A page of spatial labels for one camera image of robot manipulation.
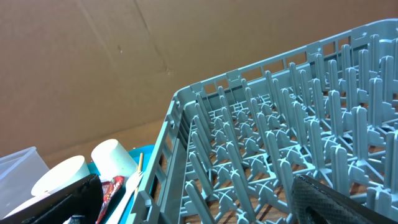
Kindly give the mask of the red snack wrapper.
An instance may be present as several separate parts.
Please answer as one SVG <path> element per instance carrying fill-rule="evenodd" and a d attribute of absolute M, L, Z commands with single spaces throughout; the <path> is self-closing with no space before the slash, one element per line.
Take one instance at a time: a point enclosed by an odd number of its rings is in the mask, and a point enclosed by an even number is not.
<path fill-rule="evenodd" d="M 98 218 L 95 222 L 96 224 L 99 224 L 103 217 L 106 215 L 106 211 L 109 207 L 110 202 L 112 201 L 112 198 L 119 191 L 119 189 L 121 189 L 123 183 L 124 177 L 121 175 L 113 177 L 111 180 L 102 183 L 103 203 Z"/>

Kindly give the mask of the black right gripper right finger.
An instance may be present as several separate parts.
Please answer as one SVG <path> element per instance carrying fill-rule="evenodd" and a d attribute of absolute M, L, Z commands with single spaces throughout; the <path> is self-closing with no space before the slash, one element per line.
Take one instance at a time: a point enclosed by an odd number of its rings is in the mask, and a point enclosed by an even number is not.
<path fill-rule="evenodd" d="M 292 205 L 299 223 L 395 223 L 307 175 L 294 177 Z"/>

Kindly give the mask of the pale green bowl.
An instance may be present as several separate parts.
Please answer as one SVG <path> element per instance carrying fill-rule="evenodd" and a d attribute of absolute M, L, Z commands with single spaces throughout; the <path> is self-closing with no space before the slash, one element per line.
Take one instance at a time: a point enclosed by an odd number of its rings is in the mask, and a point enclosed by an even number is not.
<path fill-rule="evenodd" d="M 81 155 L 68 158 L 46 172 L 33 186 L 31 194 L 53 194 L 90 175 L 85 158 Z"/>

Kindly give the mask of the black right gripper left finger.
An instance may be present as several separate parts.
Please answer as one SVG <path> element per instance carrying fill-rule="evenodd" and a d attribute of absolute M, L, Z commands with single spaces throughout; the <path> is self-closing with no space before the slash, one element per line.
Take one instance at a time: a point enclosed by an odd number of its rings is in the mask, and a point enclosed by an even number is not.
<path fill-rule="evenodd" d="M 1 223 L 63 223 L 74 215 L 82 216 L 83 223 L 95 223 L 102 204 L 102 183 L 98 175 L 90 174 L 2 219 Z"/>

